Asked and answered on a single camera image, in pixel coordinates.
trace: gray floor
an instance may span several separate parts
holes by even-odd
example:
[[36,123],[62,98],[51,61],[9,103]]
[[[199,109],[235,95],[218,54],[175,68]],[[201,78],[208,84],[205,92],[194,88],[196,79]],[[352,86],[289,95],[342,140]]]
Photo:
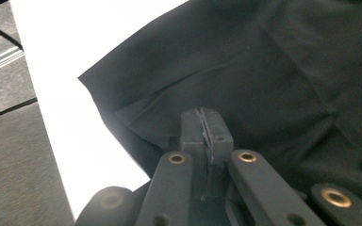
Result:
[[[9,2],[0,5],[0,29],[20,40],[16,30]],[[13,44],[0,37],[0,53]],[[0,69],[0,111],[35,97],[25,58]]]
[[[19,39],[9,3],[0,29]],[[0,37],[0,53],[13,46]],[[35,97],[25,58],[0,69],[0,112]],[[0,225],[73,225],[38,104],[0,116]]]

